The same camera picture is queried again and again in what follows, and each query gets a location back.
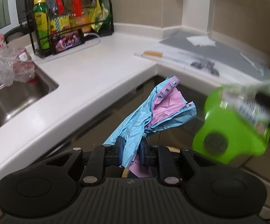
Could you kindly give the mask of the green yellow-cap bottle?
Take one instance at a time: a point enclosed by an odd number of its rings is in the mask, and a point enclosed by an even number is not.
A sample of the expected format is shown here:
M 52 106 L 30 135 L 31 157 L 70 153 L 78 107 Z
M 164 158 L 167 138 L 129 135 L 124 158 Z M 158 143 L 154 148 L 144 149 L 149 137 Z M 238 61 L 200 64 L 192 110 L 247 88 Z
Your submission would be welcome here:
M 43 50 L 49 49 L 49 17 L 46 0 L 34 0 L 33 15 L 39 37 L 39 44 Z

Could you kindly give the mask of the grey counter mat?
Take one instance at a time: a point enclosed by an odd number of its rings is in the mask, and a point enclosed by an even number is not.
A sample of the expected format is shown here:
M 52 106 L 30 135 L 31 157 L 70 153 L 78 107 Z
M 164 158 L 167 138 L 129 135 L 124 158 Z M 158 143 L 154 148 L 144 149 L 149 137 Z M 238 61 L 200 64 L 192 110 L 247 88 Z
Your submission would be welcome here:
M 250 59 L 257 68 L 261 69 L 264 75 L 257 72 L 256 69 L 241 56 L 241 51 L 217 41 L 215 42 L 215 46 L 194 46 L 187 40 L 187 38 L 191 36 L 196 36 L 196 34 L 180 30 L 176 34 L 162 40 L 161 43 L 216 60 L 258 80 L 270 78 L 269 67 L 263 65 L 255 57 L 247 53 L 243 54 Z

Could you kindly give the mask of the yellow green snack bag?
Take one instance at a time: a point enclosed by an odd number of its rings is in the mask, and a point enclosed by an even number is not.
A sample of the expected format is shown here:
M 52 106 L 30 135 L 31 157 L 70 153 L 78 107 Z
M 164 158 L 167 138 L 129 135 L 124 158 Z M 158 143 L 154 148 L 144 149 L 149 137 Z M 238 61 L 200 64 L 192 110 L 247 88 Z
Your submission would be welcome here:
M 110 25 L 111 13 L 102 0 L 92 0 L 89 8 L 89 23 L 95 32 Z

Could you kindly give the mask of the beige round trash bin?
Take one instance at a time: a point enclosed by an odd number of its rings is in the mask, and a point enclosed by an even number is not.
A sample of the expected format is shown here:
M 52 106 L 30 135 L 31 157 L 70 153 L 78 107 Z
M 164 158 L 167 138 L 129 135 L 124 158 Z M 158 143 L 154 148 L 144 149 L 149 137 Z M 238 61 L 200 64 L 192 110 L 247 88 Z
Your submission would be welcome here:
M 129 168 L 124 169 L 122 177 L 127 178 L 130 176 L 131 173 L 133 173 L 135 177 L 147 178 L 151 176 L 151 169 L 141 166 L 139 162 L 139 156 L 136 155 Z

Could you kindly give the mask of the white printed paper sheet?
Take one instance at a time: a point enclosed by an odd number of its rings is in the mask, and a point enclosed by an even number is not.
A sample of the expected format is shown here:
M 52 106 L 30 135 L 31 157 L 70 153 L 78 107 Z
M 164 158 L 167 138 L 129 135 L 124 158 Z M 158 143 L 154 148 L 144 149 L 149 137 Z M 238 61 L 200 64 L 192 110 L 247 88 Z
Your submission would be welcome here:
M 161 65 L 178 67 L 197 79 L 212 81 L 215 84 L 236 83 L 247 85 L 270 80 L 270 78 L 258 80 L 216 60 L 162 44 L 155 45 L 150 50 L 144 52 L 137 52 L 134 55 Z

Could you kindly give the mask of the stainless steel sink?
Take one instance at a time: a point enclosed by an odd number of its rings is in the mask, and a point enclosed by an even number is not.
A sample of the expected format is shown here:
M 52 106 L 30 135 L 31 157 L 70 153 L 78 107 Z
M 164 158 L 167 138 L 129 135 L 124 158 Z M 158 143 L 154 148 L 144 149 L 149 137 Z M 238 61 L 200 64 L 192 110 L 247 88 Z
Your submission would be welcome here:
M 58 87 L 38 66 L 35 66 L 35 78 L 28 83 L 0 84 L 0 127 Z

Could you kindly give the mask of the blue pink wrapper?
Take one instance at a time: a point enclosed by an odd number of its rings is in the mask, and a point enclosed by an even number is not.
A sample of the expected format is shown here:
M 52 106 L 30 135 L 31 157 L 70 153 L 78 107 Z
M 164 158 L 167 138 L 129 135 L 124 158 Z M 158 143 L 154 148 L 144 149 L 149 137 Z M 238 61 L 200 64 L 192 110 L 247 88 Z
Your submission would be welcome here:
M 142 137 L 181 126 L 195 118 L 195 104 L 184 99 L 176 88 L 179 83 L 180 80 L 173 76 L 155 86 L 147 100 L 127 116 L 105 140 L 104 144 L 114 145 L 119 136 L 125 139 L 121 164 L 123 167 L 129 168 L 138 155 Z

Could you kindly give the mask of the green white snack bag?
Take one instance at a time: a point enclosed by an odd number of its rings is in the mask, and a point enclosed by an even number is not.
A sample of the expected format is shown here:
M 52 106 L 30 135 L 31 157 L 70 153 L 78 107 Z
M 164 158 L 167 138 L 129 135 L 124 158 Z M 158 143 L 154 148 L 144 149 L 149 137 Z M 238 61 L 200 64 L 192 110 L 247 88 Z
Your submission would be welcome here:
M 239 156 L 261 156 L 270 138 L 270 114 L 255 100 L 270 96 L 270 80 L 242 85 L 225 84 L 207 97 L 204 125 L 194 136 L 192 149 L 230 163 Z

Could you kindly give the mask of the red-cap sauce bottle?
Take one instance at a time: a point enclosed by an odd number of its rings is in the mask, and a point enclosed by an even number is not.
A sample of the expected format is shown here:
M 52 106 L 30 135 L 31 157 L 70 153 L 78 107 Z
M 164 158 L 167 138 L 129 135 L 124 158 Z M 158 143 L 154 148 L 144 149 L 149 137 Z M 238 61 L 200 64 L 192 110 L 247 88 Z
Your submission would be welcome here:
M 60 33 L 70 28 L 69 16 L 65 14 L 63 0 L 49 0 L 50 34 Z

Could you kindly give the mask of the white toothbrush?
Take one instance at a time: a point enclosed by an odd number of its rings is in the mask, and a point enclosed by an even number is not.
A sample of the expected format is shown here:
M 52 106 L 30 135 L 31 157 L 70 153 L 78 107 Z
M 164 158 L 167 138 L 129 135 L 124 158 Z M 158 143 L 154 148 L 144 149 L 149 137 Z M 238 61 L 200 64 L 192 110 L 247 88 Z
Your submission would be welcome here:
M 260 67 L 257 67 L 257 65 L 252 62 L 246 55 L 243 53 L 239 53 L 240 57 L 242 57 L 247 63 L 249 63 L 261 76 L 264 76 L 264 70 Z

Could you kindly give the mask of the white paper towel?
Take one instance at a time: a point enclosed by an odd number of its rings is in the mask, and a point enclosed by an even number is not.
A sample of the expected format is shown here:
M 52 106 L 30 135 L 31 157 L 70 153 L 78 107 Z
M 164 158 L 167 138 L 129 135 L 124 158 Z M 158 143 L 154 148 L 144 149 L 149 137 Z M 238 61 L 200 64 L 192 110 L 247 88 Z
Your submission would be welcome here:
M 187 41 L 193 46 L 212 46 L 215 47 L 215 41 L 207 35 L 189 36 L 186 37 Z

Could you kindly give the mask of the orange red-cap bottle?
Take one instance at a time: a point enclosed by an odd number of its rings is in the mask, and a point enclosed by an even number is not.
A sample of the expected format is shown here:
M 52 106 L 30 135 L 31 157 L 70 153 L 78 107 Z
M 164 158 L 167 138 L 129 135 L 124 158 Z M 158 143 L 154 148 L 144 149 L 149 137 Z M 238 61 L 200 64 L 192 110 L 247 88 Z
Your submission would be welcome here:
M 81 29 L 83 33 L 91 31 L 89 24 L 89 10 L 83 6 L 82 0 L 70 0 L 71 15 L 70 26 L 71 28 Z

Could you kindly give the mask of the grey vent grille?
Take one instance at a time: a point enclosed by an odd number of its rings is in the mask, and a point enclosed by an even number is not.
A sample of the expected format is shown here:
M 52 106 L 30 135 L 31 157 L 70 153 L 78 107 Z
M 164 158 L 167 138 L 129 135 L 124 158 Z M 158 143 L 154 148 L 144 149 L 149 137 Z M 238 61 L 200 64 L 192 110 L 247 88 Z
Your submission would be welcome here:
M 195 136 L 203 127 L 204 119 L 196 117 L 184 124 L 183 129 L 192 136 Z

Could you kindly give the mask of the smartphone with lit screen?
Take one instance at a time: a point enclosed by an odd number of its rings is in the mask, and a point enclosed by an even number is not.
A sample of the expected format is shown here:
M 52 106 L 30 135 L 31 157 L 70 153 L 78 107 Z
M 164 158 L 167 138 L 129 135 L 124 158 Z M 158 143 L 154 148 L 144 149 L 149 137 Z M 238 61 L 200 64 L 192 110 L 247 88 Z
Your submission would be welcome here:
M 51 37 L 50 42 L 52 53 L 56 55 L 85 43 L 85 39 L 82 30 L 77 29 L 60 35 L 54 35 Z

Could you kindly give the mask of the plastic bag with meat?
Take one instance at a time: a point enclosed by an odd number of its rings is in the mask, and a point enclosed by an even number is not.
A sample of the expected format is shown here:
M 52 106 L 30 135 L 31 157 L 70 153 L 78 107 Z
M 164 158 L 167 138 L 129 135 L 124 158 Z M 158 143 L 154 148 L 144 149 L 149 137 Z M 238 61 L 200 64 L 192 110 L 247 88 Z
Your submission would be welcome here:
M 27 83 L 35 78 L 35 63 L 26 48 L 9 48 L 0 52 L 0 84 Z

